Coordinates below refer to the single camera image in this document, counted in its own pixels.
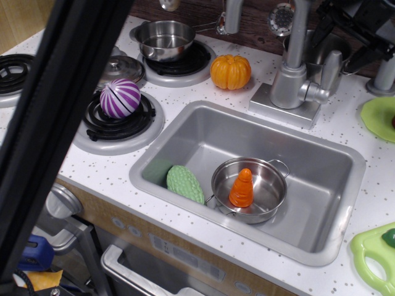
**light green plate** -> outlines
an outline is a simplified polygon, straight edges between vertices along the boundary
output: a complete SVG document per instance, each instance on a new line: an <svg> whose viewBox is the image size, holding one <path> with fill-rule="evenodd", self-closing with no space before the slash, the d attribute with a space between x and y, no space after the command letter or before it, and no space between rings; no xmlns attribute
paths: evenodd
<svg viewBox="0 0 395 296"><path fill-rule="evenodd" d="M368 130L389 142L395 142L395 97L377 97L365 103L360 113Z"/></svg>
<svg viewBox="0 0 395 296"><path fill-rule="evenodd" d="M395 295L395 248L390 247L381 236L395 228L395 223L387 224L354 236L351 240L351 251L354 254L354 264L361 278L383 296ZM381 279L373 273L366 262L369 257L379 263L386 279Z"/></svg>

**stainless steel sink basin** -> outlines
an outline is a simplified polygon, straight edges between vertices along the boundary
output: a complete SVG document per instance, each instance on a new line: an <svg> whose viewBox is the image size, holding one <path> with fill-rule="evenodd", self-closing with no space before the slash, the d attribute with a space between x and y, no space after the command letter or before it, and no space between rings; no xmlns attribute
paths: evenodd
<svg viewBox="0 0 395 296"><path fill-rule="evenodd" d="M278 159L289 167L286 200L270 220L244 224L219 211L214 199L205 206L167 190L168 170L184 165L209 198L213 172L235 157ZM350 147L199 101L187 105L132 166L130 181L296 261L323 266L338 254L364 172L364 158Z"/></svg>

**stainless steel pot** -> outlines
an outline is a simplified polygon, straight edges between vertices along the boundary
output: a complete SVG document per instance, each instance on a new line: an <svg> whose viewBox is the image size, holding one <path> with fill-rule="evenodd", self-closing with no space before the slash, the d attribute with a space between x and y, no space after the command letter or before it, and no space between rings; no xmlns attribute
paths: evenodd
<svg viewBox="0 0 395 296"><path fill-rule="evenodd" d="M132 29L132 40L139 43L140 53L149 60L172 62L182 58L195 39L195 31L174 20L146 22Z"/></svg>
<svg viewBox="0 0 395 296"><path fill-rule="evenodd" d="M284 165L287 173L283 176L270 162ZM229 192L239 175L248 168L254 182L254 201L252 205L239 208L229 201ZM211 179L213 197L220 203L219 209L226 215L232 215L237 220L247 224L256 224L269 220L275 215L286 197L286 181L289 168L280 160L265 162L258 158L239 157L221 164Z"/></svg>

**toy pumpkin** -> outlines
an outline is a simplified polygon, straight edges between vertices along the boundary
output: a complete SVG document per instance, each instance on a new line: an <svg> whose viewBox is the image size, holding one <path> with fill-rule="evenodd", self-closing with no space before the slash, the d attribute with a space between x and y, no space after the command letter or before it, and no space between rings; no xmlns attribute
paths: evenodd
<svg viewBox="0 0 395 296"><path fill-rule="evenodd" d="M220 55L210 66L211 80L222 89L239 89L251 77L251 66L245 57Z"/></svg>

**toy carrot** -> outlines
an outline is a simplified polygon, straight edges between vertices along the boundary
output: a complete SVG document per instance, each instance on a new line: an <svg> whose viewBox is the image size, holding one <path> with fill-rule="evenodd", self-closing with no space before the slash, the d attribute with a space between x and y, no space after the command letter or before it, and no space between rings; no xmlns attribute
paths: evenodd
<svg viewBox="0 0 395 296"><path fill-rule="evenodd" d="M254 200L253 186L251 170L242 169L229 193L229 201L239 208L248 207Z"/></svg>

